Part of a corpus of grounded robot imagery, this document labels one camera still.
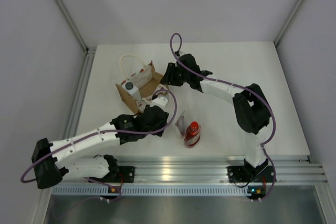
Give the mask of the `burlap watermelon canvas bag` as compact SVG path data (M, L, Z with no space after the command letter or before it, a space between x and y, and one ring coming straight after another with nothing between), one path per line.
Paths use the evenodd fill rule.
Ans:
M142 65L140 70L134 72L131 75L127 75L122 65L122 61L126 57L137 59ZM159 95L167 98L167 92L165 92L165 89L167 89L168 86L160 84L163 75L156 72L155 66L152 61L148 64L145 64L140 57L133 55L124 55L119 60L119 68L121 73L124 75L124 79L121 83L117 83L115 86L118 90L121 100L133 113L142 113L145 107L152 102L155 91L158 91ZM130 81L136 87L138 87L141 95L141 100L133 99L133 97L131 97L122 88L122 84L124 84L126 81Z

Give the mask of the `clear plastic tube pack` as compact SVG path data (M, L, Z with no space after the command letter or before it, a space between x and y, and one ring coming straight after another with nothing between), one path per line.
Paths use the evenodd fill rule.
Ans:
M175 133L178 137L184 137L186 132L186 122L185 122L186 110L184 110L178 117L174 124Z

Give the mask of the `red shampoo bottle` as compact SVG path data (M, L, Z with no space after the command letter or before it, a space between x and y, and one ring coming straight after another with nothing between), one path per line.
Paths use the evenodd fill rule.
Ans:
M186 147L194 147L201 138L201 126L196 122L192 122L186 129L184 136L184 145Z

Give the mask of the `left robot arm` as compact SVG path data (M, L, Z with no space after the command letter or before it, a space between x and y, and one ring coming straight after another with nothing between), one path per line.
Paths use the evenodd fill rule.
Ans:
M158 105L148 105L135 115L121 114L95 130L71 138L37 141L32 166L39 189L58 185L65 179L89 177L112 182L119 167L111 155L86 158L105 147L136 142L148 135L162 136L168 126L169 113Z

